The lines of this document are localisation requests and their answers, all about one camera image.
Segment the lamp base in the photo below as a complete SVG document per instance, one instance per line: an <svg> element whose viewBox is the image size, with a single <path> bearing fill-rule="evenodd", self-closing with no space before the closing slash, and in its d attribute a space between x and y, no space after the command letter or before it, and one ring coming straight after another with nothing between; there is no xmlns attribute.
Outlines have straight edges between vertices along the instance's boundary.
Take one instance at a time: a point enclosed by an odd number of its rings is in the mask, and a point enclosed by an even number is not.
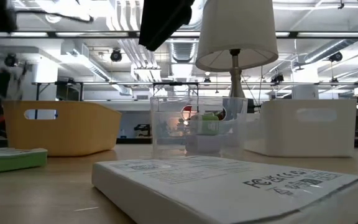
<svg viewBox="0 0 358 224"><path fill-rule="evenodd" d="M241 70L239 68L239 54L240 49L230 50L232 55L233 69L230 71L231 75L231 88L230 88L230 97L245 98L244 91L242 90L241 85Z"/></svg>

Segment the desk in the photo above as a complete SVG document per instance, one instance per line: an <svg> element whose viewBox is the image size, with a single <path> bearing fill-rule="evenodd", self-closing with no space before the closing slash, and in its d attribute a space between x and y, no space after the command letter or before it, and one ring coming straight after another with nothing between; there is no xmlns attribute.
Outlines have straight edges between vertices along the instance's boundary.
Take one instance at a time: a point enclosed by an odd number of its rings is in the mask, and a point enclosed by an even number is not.
<svg viewBox="0 0 358 224"><path fill-rule="evenodd" d="M49 158L46 167L0 173L0 223L134 223L91 185L91 168L98 161L148 158L151 150L151 145L118 145L115 151ZM353 159L286 159L244 152L244 160L358 175L358 149Z"/></svg>

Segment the table lamp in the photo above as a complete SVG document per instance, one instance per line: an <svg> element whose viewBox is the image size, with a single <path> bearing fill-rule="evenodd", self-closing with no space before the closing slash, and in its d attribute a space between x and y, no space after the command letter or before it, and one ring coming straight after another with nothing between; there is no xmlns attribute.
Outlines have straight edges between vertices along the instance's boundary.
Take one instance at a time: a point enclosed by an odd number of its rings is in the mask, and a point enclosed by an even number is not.
<svg viewBox="0 0 358 224"><path fill-rule="evenodd" d="M230 72L229 96L245 98L241 72L278 59L272 0L209 0L196 66L207 72Z"/></svg>

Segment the clear plastic container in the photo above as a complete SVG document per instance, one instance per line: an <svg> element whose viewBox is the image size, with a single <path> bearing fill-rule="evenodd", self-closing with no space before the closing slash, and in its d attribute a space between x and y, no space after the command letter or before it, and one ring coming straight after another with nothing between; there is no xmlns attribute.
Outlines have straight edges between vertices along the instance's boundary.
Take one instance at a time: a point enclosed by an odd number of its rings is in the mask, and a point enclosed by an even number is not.
<svg viewBox="0 0 358 224"><path fill-rule="evenodd" d="M150 99L153 157L241 157L247 99L156 96Z"/></svg>

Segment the wooden table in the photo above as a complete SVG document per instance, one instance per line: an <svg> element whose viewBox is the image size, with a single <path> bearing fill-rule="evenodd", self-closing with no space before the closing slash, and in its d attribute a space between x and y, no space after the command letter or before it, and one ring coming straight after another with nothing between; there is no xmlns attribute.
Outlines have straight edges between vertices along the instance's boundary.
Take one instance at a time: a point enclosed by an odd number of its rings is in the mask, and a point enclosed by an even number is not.
<svg viewBox="0 0 358 224"><path fill-rule="evenodd" d="M87 157L49 158L46 167L0 173L0 224L134 223L91 184L94 162L151 156L151 145L118 145ZM244 153L244 160L358 175L353 159L285 159Z"/></svg>

